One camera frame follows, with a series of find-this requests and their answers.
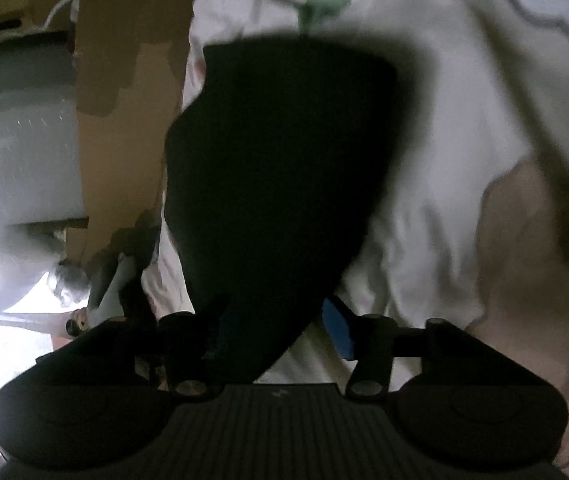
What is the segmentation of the white foam block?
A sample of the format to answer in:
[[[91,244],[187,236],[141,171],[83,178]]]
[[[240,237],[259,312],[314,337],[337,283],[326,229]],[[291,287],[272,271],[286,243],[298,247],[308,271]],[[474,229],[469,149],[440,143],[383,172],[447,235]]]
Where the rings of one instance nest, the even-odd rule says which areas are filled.
[[[0,226],[84,217],[75,83],[62,32],[0,44]]]

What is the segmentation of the black hoodie with white logo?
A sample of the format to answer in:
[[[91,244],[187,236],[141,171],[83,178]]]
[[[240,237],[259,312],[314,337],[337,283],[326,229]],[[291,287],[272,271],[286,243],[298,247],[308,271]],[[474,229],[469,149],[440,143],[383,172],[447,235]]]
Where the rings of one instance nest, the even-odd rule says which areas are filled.
[[[204,49],[166,134],[164,217],[214,376],[254,382],[361,252],[411,84],[385,56],[309,38]]]

